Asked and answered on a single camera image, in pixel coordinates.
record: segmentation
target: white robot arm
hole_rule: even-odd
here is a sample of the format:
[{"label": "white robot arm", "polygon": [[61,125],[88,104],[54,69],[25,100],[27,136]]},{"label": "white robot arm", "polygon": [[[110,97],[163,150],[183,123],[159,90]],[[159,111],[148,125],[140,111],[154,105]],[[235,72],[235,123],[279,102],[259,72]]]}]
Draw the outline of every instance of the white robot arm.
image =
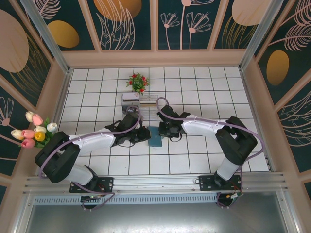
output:
[{"label": "white robot arm", "polygon": [[[218,187],[224,186],[231,179],[257,145],[256,138],[242,130],[247,130],[247,128],[237,117],[232,116],[226,121],[219,120],[215,124],[211,123],[212,120],[198,118],[190,113],[182,113],[179,116],[169,105],[164,106],[161,112],[166,115],[160,112],[157,113],[163,121],[159,126],[159,134],[161,136],[172,138],[179,137],[180,134],[185,133],[202,135],[206,138],[216,138],[218,140],[225,154],[222,164],[213,177]],[[223,125],[222,122],[236,126],[236,128]]]},{"label": "white robot arm", "polygon": [[[150,132],[142,126],[142,120],[139,122],[140,127],[134,129],[137,121],[136,113],[128,113],[122,121],[116,121],[91,135],[89,133],[66,135],[64,132],[58,132],[36,156],[35,163],[39,167],[46,163],[43,171],[52,183],[69,180],[81,185],[89,185],[92,189],[98,177],[91,168],[76,164],[77,157],[100,148],[120,145],[126,140],[132,144],[148,140]],[[69,143],[57,151],[57,148],[66,142]],[[55,151],[56,154],[46,162]]]}]

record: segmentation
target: small potted plant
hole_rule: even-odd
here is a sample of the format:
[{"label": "small potted plant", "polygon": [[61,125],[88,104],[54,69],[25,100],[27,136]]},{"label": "small potted plant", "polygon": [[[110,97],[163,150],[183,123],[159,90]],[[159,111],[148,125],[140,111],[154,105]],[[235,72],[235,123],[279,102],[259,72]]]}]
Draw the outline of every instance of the small potted plant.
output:
[{"label": "small potted plant", "polygon": [[50,123],[49,119],[46,118],[45,121],[33,112],[26,112],[26,119],[35,125],[34,130],[13,130],[11,135],[21,140],[21,147],[24,148],[43,148],[49,140],[54,136],[57,130],[56,123]]},{"label": "small potted plant", "polygon": [[132,86],[132,90],[134,92],[137,92],[142,95],[143,92],[145,91],[145,87],[150,86],[149,79],[139,73],[130,76],[129,81],[127,81],[126,83],[127,83],[126,87]]}]

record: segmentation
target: tulip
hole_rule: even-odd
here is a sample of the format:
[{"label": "tulip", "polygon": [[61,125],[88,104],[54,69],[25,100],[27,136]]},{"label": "tulip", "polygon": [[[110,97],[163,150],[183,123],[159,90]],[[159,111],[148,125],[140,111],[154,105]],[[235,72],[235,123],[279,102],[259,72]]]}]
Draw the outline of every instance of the tulip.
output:
[{"label": "tulip", "polygon": [[33,130],[23,130],[21,132],[21,134],[25,137],[25,138],[33,138],[35,135],[35,132]]},{"label": "tulip", "polygon": [[51,133],[55,132],[57,130],[57,124],[56,123],[50,123],[47,125],[47,130]]},{"label": "tulip", "polygon": [[27,119],[30,123],[32,123],[32,121],[33,121],[33,115],[34,115],[33,112],[30,112],[30,111],[26,112],[26,119]]},{"label": "tulip", "polygon": [[43,132],[35,133],[35,140],[42,142],[45,139],[45,134]]},{"label": "tulip", "polygon": [[25,138],[22,134],[22,130],[13,130],[11,131],[11,135],[18,140],[23,140]]},{"label": "tulip", "polygon": [[43,132],[44,134],[47,132],[47,129],[42,126],[36,126],[34,131],[37,132]]},{"label": "tulip", "polygon": [[35,146],[35,141],[31,138],[26,138],[22,143],[21,146],[24,148],[32,148]]},{"label": "tulip", "polygon": [[42,118],[38,114],[34,114],[33,115],[33,124],[35,126],[37,126],[37,125],[42,125],[42,123],[43,123]]}]

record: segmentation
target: white tulip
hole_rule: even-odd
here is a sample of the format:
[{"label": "white tulip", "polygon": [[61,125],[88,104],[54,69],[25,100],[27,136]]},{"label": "white tulip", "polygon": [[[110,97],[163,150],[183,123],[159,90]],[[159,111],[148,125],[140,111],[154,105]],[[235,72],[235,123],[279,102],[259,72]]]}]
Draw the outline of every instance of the white tulip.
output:
[{"label": "white tulip", "polygon": [[57,124],[56,123],[50,123],[47,125],[47,130],[51,133],[55,132],[57,130]]},{"label": "white tulip", "polygon": [[33,122],[33,115],[34,115],[33,112],[30,112],[30,111],[26,112],[26,119],[27,119],[30,123]]},{"label": "white tulip", "polygon": [[18,140],[24,139],[24,136],[22,134],[22,130],[13,130],[13,131],[11,131],[11,135]]},{"label": "white tulip", "polygon": [[42,132],[42,133],[46,133],[47,132],[47,129],[46,128],[44,128],[44,127],[42,127],[42,126],[36,126],[35,127],[35,129],[34,129],[34,131],[37,133],[37,132]]}]

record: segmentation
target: mounting plate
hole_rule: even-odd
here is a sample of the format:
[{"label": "mounting plate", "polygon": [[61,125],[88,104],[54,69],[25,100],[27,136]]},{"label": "mounting plate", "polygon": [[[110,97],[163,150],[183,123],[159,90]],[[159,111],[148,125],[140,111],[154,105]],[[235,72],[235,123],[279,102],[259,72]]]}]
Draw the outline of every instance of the mounting plate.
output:
[{"label": "mounting plate", "polygon": [[[95,192],[103,192],[103,193],[111,193],[113,188],[113,177],[100,177],[98,179],[98,184],[95,187]],[[70,193],[88,193],[87,191],[84,191],[83,189],[76,186],[74,183],[70,183]]]},{"label": "mounting plate", "polygon": [[239,175],[233,175],[232,178],[226,182],[223,187],[219,187],[215,184],[213,175],[199,176],[199,185],[201,191],[220,191],[220,190],[234,190],[234,185],[241,189],[241,177]]}]

